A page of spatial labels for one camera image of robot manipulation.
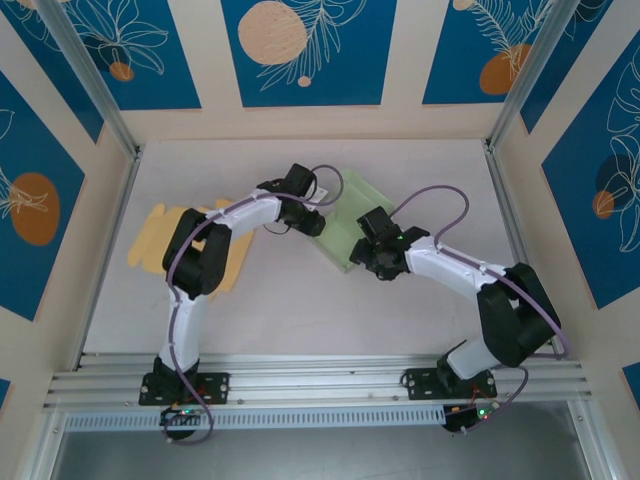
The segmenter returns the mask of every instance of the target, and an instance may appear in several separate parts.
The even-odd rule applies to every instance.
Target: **black mounting plate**
[[[438,379],[437,368],[409,368],[402,375],[401,382],[409,392],[409,400],[470,399],[474,387],[488,397],[495,398],[498,395],[495,380],[488,370],[469,380],[459,381],[453,395]]]
[[[140,388],[139,405],[164,405],[170,406],[176,403],[176,398],[165,398],[161,392],[154,389],[154,373],[147,373],[142,379],[142,387]],[[195,381],[192,382],[196,391],[207,405],[226,405],[229,396],[229,377],[228,373],[206,372],[196,373]],[[183,399],[180,404],[195,403],[193,397]]]

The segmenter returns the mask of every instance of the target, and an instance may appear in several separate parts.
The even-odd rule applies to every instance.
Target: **metal vent grille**
[[[255,430],[273,428],[389,427],[404,425],[443,425],[442,406],[360,408],[239,409],[214,411],[217,430]],[[153,412],[113,412],[70,414],[66,432],[115,432],[158,430],[160,414]],[[207,428],[201,415],[172,430]]]

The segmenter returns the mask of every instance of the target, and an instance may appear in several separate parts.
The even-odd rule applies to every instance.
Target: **green sponge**
[[[356,223],[358,218],[379,206],[391,213],[395,205],[353,170],[346,169],[341,173],[344,178],[342,196],[334,204],[333,212],[327,216],[322,234],[315,237],[313,242],[340,270],[347,273],[355,267],[349,261],[351,251],[356,242],[364,237]],[[327,198],[337,193],[338,185],[329,192]]]

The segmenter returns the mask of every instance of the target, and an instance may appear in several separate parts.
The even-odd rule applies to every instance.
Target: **beige wall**
[[[640,413],[621,368],[640,360],[640,289],[596,309],[541,164],[639,24],[640,3],[615,0],[532,134],[526,135],[518,119],[498,149],[532,262],[576,347],[632,478],[640,472]]]
[[[1,14],[0,45],[0,70],[85,173],[37,320],[0,307],[0,378],[12,384],[0,419],[0,478],[9,479],[26,453],[52,373],[69,367],[82,334],[128,161],[106,129],[98,145],[92,142]]]
[[[244,109],[220,2],[169,0],[202,110],[127,111],[123,116],[140,143],[196,138],[483,138],[501,103],[422,105],[449,2],[397,2],[380,106]]]

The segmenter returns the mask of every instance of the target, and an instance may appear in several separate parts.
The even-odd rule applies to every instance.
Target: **floral illustration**
[[[30,0],[3,1],[13,4],[12,11],[34,38],[58,51]],[[133,80],[136,67],[164,73],[154,48],[164,45],[169,33],[138,19],[138,0],[66,0],[62,6],[98,70],[123,82]]]
[[[489,39],[497,53],[480,76],[480,87],[485,93],[503,95],[509,92],[553,2],[529,0],[524,13],[517,16],[510,0],[453,0],[456,10],[475,16],[480,33]]]
[[[367,0],[269,0],[256,3],[238,24],[244,52],[263,70],[261,91],[284,81],[308,87],[332,52],[338,29],[355,19]]]
[[[573,40],[579,23],[591,23],[598,20],[608,0],[581,0],[573,13],[564,33]]]
[[[640,245],[640,48],[627,64],[616,88],[607,117],[613,155],[600,166],[596,177],[594,213],[606,220],[619,214],[620,252]]]
[[[44,25],[42,18],[38,15],[36,10],[36,6],[33,3],[33,0],[3,0],[4,3],[9,7],[9,10],[13,15],[16,16],[25,30],[29,32],[29,34],[43,42],[52,50],[59,52],[58,44],[51,37],[49,33],[49,29]]]
[[[14,114],[0,110],[0,141],[9,133]],[[4,219],[9,215],[23,240],[35,246],[47,245],[55,236],[60,217],[55,186],[39,173],[24,173],[10,182],[0,167],[0,216]]]

